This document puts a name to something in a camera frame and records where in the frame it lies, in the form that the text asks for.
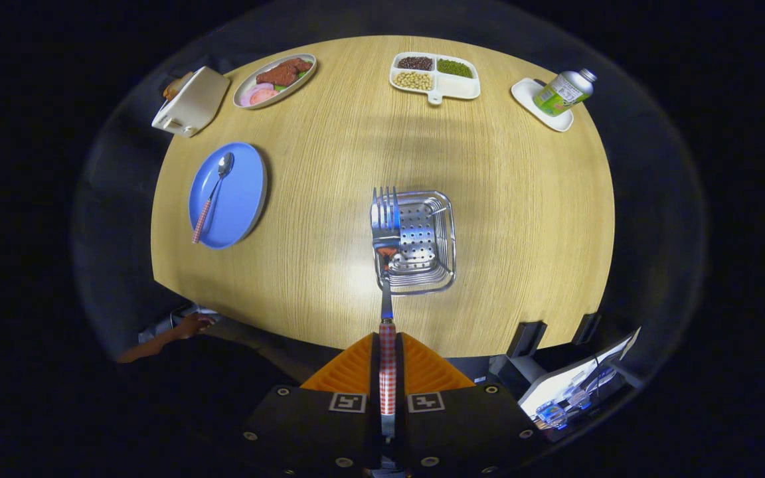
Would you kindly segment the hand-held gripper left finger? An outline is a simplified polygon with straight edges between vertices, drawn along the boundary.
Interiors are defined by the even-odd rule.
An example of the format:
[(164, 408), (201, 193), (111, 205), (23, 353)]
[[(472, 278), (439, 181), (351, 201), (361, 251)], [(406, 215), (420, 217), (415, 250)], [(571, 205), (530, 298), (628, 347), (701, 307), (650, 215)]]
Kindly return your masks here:
[(370, 474), (381, 464), (379, 336), (302, 386), (279, 385), (243, 424), (243, 462), (264, 474)]

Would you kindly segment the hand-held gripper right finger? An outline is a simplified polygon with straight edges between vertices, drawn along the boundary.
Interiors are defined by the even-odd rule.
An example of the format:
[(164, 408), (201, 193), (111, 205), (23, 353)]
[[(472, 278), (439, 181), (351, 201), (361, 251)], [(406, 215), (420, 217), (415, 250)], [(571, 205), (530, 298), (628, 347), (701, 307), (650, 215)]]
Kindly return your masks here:
[(500, 384), (474, 384), (398, 334), (396, 463), (407, 475), (512, 475), (535, 460), (535, 425)]

